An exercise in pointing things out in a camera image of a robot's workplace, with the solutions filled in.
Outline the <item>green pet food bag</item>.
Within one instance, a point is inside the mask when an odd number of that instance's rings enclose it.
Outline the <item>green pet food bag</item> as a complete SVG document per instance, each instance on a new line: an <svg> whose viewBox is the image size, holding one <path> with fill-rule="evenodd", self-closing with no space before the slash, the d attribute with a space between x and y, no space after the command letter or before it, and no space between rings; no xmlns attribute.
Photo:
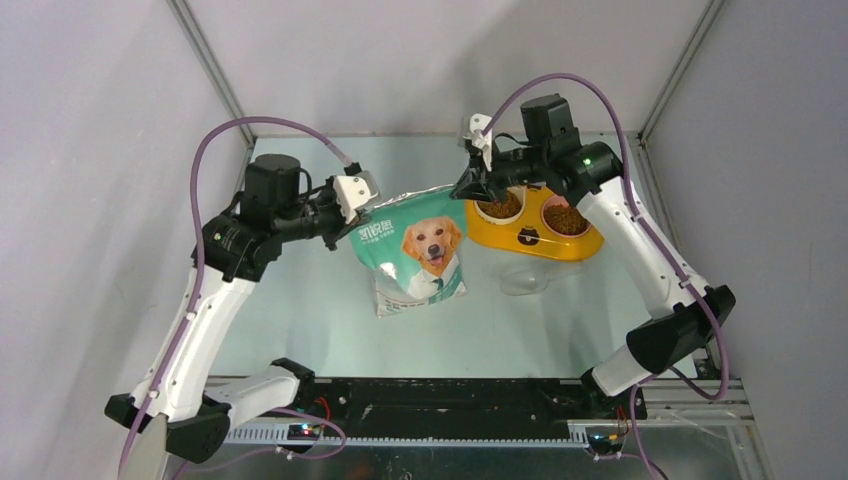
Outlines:
<svg viewBox="0 0 848 480"><path fill-rule="evenodd" d="M370 272L379 318L434 305L467 293L460 247L464 205L444 185L399 195L370 213L350 240Z"/></svg>

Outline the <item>clear plastic scoop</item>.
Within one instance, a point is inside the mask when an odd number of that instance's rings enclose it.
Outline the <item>clear plastic scoop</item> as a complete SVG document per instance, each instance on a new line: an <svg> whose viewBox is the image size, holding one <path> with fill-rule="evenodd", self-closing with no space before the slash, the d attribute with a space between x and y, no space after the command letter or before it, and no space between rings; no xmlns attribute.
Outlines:
<svg viewBox="0 0 848 480"><path fill-rule="evenodd" d="M535 295L546 290L556 280L573 272L565 264L533 266L502 276L500 291L507 296Z"/></svg>

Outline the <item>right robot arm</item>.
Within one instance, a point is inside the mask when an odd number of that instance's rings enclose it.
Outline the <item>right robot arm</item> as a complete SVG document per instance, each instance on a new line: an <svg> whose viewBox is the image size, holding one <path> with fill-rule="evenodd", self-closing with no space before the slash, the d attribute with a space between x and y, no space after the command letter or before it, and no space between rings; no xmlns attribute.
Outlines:
<svg viewBox="0 0 848 480"><path fill-rule="evenodd" d="M621 393L659 375L715 339L735 306L725 285L711 286L685 262L645 211L627 163L605 142L585 144L568 102L558 94L521 106L526 141L499 150L493 118L474 114L462 134L468 166L452 198L503 200L509 187L543 184L563 197L603 237L635 282L649 320L582 377L585 411L606 418Z"/></svg>

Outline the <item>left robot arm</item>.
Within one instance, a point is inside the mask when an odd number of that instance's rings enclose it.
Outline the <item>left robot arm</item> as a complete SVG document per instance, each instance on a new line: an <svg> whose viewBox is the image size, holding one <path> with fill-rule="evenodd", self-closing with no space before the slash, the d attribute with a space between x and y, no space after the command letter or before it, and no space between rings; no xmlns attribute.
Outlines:
<svg viewBox="0 0 848 480"><path fill-rule="evenodd" d="M109 398L106 415L145 437L165 421L163 451L194 464L209 460L228 434L282 407L304 416L316 403L311 369L274 360L261 373L207 389L212 363L235 316L286 243L319 238L333 251L368 222L380 196L357 163L315 186L298 159L265 154L245 169L244 187L205 224L196 224L189 283L181 312L144 379Z"/></svg>

